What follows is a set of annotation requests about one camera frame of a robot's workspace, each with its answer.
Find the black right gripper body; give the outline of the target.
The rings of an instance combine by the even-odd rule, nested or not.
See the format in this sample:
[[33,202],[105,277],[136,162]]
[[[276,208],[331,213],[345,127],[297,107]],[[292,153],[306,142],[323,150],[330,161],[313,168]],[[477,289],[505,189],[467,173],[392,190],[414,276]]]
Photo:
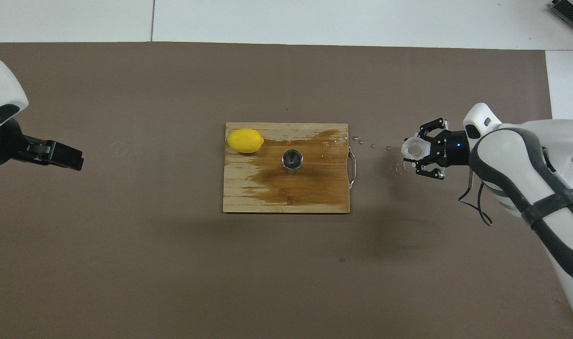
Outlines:
[[440,167],[468,166],[469,144],[465,131],[441,131],[437,140],[436,163]]

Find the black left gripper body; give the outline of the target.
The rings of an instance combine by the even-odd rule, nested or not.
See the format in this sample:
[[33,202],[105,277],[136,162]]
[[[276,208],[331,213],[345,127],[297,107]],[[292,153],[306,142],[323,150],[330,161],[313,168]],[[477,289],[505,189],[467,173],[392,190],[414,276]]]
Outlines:
[[0,165],[28,148],[28,142],[15,118],[0,126]]

